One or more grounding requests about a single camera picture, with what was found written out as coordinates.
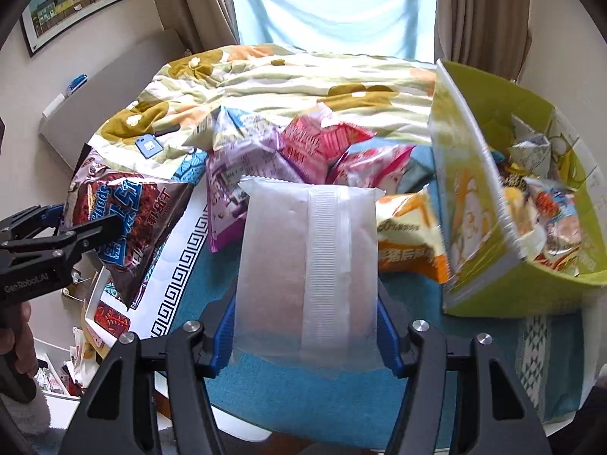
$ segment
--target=bed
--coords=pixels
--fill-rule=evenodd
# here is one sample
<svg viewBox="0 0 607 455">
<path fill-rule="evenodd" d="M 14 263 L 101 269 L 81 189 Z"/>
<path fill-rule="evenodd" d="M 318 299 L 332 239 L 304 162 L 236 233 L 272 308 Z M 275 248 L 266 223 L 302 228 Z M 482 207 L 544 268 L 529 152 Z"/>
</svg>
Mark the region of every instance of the bed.
<svg viewBox="0 0 607 455">
<path fill-rule="evenodd" d="M 87 310 L 87 324 L 98 340 L 112 344 L 125 326 L 142 338 L 169 333 L 196 319 L 237 275 L 240 243 L 211 253 L 207 240 L 202 149 L 213 147 L 212 112 L 219 106 L 261 113 L 286 126 L 295 114 L 324 102 L 378 136 L 430 145 L 426 124 L 434 81 L 434 65 L 428 63 L 302 53 L 277 45 L 224 47 L 163 66 L 138 98 L 105 121 L 88 143 L 109 162 L 131 170 L 200 182 L 149 272 L 135 309 L 127 311 L 111 284 L 100 280 Z M 135 138 L 174 125 L 180 128 L 161 137 L 163 152 L 144 159 Z M 438 211 L 436 182 L 430 190 Z M 585 357 L 582 312 L 525 320 L 450 317 L 441 313 L 441 289 L 433 281 L 409 273 L 381 278 L 391 296 L 403 301 L 416 318 L 459 336 L 490 333 L 543 421 L 560 419 L 579 407 L 584 382 L 591 381 L 596 367 L 588 364 L 592 354 Z M 99 326 L 99 307 L 122 316 L 123 328 Z M 456 374 L 450 373 L 437 448 L 448 447 L 450 441 L 455 386 Z M 211 402 L 249 423 L 376 449 L 388 441 L 404 388 L 405 382 L 387 369 L 326 378 L 246 354 L 207 381 Z"/>
</svg>

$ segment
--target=teal tablecloth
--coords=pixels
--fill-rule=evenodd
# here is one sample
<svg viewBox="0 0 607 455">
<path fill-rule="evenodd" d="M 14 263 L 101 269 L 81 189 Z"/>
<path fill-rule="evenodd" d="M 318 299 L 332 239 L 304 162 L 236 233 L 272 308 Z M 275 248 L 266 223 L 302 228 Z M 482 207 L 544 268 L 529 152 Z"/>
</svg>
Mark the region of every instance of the teal tablecloth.
<svg viewBox="0 0 607 455">
<path fill-rule="evenodd" d="M 435 183 L 431 189 L 436 201 Z M 205 242 L 172 329 L 196 319 L 207 303 L 223 295 L 237 275 L 240 253 L 240 244 L 233 244 L 213 254 Z M 435 282 L 411 273 L 385 274 L 381 280 L 415 318 L 462 337 L 490 333 L 516 366 L 542 420 L 578 408 L 584 364 L 581 313 L 528 320 L 456 318 L 441 313 L 441 289 Z M 215 406 L 262 428 L 379 449 L 388 441 L 405 385 L 387 369 L 342 373 L 331 379 L 278 367 L 251 355 L 243 355 L 206 382 Z M 437 448 L 446 448 L 450 442 L 455 387 L 456 373 L 449 373 Z"/>
</svg>

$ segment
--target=gray headboard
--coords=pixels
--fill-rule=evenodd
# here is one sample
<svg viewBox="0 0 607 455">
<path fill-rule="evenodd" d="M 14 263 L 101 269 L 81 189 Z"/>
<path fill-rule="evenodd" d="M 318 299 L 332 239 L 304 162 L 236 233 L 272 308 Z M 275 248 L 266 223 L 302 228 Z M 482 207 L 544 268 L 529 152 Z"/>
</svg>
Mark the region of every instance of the gray headboard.
<svg viewBox="0 0 607 455">
<path fill-rule="evenodd" d="M 105 120 L 129 105 L 165 63 L 184 51 L 172 29 L 146 39 L 89 77 L 40 126 L 40 134 L 74 169 L 83 145 Z"/>
</svg>

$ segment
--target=yellow-green fabric box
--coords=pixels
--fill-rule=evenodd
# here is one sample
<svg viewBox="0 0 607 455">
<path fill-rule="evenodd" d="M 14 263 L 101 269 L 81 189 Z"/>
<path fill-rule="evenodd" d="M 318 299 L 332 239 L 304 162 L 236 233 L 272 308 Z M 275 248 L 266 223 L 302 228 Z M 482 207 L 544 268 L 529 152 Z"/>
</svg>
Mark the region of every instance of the yellow-green fabric box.
<svg viewBox="0 0 607 455">
<path fill-rule="evenodd" d="M 489 150 L 508 154 L 513 114 L 548 137 L 561 180 L 576 189 L 583 232 L 576 277 L 526 260 Z M 607 284 L 607 182 L 561 111 L 503 78 L 439 61 L 429 128 L 452 272 L 443 310 L 515 318 L 596 299 Z"/>
</svg>

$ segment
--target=light blue cloth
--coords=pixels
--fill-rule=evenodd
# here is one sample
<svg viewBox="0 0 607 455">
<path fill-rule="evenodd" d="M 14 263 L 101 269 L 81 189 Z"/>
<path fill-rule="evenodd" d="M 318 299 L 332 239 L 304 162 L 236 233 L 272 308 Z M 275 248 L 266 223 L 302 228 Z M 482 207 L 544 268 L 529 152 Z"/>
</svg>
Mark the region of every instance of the light blue cloth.
<svg viewBox="0 0 607 455">
<path fill-rule="evenodd" d="M 234 0 L 241 44 L 434 62 L 436 0 Z"/>
<path fill-rule="evenodd" d="M 435 206 L 436 182 L 430 183 Z M 211 253 L 205 243 L 177 309 L 172 329 L 196 319 L 210 301 L 219 299 L 237 275 L 240 244 Z M 474 337 L 490 333 L 514 365 L 524 320 L 464 319 L 441 313 L 441 288 L 424 276 L 389 273 L 381 276 L 390 295 L 403 301 L 415 318 L 424 318 L 447 333 Z M 583 379 L 581 313 L 548 319 L 553 347 L 548 352 L 543 419 L 579 406 Z M 207 380 L 217 407 L 272 431 L 302 438 L 367 448 L 385 448 L 399 410 L 406 381 L 387 369 L 342 373 L 336 379 L 303 369 L 279 367 L 251 355 Z M 456 373 L 447 376 L 447 391 L 438 448 L 449 446 L 453 426 Z"/>
</svg>

